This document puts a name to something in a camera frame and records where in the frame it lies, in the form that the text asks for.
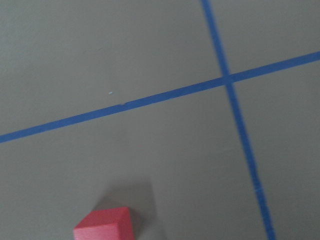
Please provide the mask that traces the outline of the red block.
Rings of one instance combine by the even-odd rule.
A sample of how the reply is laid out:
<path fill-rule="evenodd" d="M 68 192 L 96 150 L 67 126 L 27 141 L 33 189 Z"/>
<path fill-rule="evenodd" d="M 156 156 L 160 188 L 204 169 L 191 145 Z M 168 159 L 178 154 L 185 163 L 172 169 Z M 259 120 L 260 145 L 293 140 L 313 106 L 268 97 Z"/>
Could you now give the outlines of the red block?
<path fill-rule="evenodd" d="M 130 209 L 126 206 L 94 210 L 73 229 L 75 240 L 134 240 Z"/>

